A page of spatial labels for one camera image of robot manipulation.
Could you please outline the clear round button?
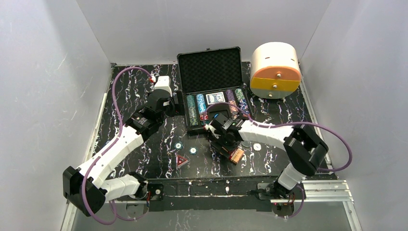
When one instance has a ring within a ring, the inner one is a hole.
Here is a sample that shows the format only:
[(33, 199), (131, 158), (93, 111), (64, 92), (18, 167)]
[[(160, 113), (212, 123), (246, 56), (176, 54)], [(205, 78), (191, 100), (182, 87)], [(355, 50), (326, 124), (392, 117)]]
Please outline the clear round button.
[(242, 142), (241, 142), (241, 145), (242, 145), (243, 147), (250, 147), (250, 146), (251, 146), (251, 143), (250, 143), (249, 141), (242, 141)]

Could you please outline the red playing card deck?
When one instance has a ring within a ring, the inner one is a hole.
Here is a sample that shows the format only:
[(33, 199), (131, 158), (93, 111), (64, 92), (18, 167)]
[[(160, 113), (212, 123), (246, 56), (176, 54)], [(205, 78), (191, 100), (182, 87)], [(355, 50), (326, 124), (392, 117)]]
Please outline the red playing card deck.
[(244, 150), (241, 148), (237, 148), (229, 153), (229, 161), (233, 164), (237, 164), (244, 155)]

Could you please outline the blue playing card deck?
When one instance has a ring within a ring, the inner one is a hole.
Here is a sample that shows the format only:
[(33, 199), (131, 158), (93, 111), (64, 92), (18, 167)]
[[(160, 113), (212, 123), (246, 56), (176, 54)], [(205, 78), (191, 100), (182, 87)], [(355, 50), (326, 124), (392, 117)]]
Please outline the blue playing card deck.
[(208, 105), (212, 105), (215, 103), (224, 103), (226, 101), (223, 92), (209, 93), (205, 95), (205, 98)]

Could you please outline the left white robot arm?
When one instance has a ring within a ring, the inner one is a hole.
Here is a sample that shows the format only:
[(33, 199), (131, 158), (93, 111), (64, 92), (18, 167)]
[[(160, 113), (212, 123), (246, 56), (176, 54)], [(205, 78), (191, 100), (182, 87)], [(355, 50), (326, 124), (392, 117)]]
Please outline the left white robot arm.
[(148, 181), (140, 174), (131, 172), (110, 180), (107, 177), (133, 150), (157, 133), (166, 118), (183, 114), (181, 91), (175, 95), (166, 90), (150, 92), (147, 102), (120, 126), (118, 135), (88, 161), (63, 172), (64, 197), (87, 217), (94, 217), (106, 202), (119, 197), (143, 197), (148, 192)]

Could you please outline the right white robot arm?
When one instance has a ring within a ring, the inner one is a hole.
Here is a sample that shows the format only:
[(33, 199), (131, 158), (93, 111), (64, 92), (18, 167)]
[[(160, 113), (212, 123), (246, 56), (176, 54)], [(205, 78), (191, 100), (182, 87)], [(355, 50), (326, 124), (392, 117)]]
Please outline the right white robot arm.
[(211, 146), (228, 157), (232, 157), (243, 141), (264, 143), (284, 150), (290, 161), (288, 166), (273, 183), (259, 190), (272, 197), (284, 198), (306, 177), (314, 176), (329, 151), (327, 144), (309, 124), (258, 124), (244, 116), (233, 120), (216, 114), (204, 129)]

